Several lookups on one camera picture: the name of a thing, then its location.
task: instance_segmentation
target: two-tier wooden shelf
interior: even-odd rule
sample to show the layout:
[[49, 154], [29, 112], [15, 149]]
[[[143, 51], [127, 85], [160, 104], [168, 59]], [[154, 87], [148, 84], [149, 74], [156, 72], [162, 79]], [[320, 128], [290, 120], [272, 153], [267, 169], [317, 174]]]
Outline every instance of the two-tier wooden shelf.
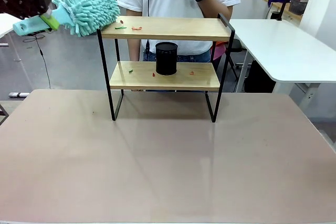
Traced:
[[[126, 29], [115, 29], [125, 26]], [[228, 21], [219, 15], [218, 18], [154, 18], [121, 16], [102, 30], [97, 30], [104, 74], [108, 89], [112, 119], [115, 121], [123, 98], [123, 90], [186, 90], [205, 91], [206, 100], [213, 122], [216, 121], [221, 93], [223, 91], [229, 52], [232, 47], [235, 31]], [[102, 39], [114, 39], [117, 52], [117, 66], [109, 79], [106, 57]], [[222, 81], [219, 82], [212, 63], [178, 62], [177, 73], [162, 76], [155, 72], [155, 62], [120, 61], [118, 39], [156, 39], [156, 40], [202, 40], [229, 41]], [[111, 89], [120, 89], [121, 97], [116, 111], [113, 108]], [[208, 92], [218, 92], [218, 99], [213, 113]]]

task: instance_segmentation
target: small red scrap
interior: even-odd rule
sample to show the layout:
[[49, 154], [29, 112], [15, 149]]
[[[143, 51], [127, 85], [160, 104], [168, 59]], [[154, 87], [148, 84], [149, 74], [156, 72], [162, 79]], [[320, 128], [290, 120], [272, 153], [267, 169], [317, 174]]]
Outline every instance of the small red scrap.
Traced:
[[133, 31], [140, 31], [140, 30], [142, 30], [142, 27], [140, 26], [140, 27], [132, 27], [132, 30]]

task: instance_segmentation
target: black cylinder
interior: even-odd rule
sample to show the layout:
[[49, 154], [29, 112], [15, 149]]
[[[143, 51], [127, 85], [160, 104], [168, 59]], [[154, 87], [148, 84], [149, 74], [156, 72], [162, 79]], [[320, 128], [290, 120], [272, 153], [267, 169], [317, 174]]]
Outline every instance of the black cylinder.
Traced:
[[162, 42], [156, 44], [156, 72], [171, 76], [177, 72], [177, 44]]

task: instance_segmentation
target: turquoise microfiber duster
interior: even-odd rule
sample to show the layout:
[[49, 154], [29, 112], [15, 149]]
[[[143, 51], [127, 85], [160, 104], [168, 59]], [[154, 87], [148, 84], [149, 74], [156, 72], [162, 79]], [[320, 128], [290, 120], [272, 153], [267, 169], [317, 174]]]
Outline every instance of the turquoise microfiber duster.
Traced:
[[[78, 37], [90, 35], [97, 29], [114, 23], [120, 15], [116, 0], [52, 0], [52, 2], [58, 7], [52, 11], [52, 18]], [[13, 25], [14, 31], [20, 36], [47, 28], [49, 25], [40, 16]]]

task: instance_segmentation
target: jeans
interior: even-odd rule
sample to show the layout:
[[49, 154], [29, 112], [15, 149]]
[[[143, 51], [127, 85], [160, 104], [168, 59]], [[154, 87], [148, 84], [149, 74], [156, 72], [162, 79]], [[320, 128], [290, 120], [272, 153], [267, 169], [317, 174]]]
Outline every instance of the jeans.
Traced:
[[[177, 61], [178, 62], [210, 62], [211, 55], [210, 50], [200, 54], [200, 55], [178, 55]], [[143, 53], [143, 61], [156, 61], [156, 54], [149, 52], [146, 54], [146, 51]]]

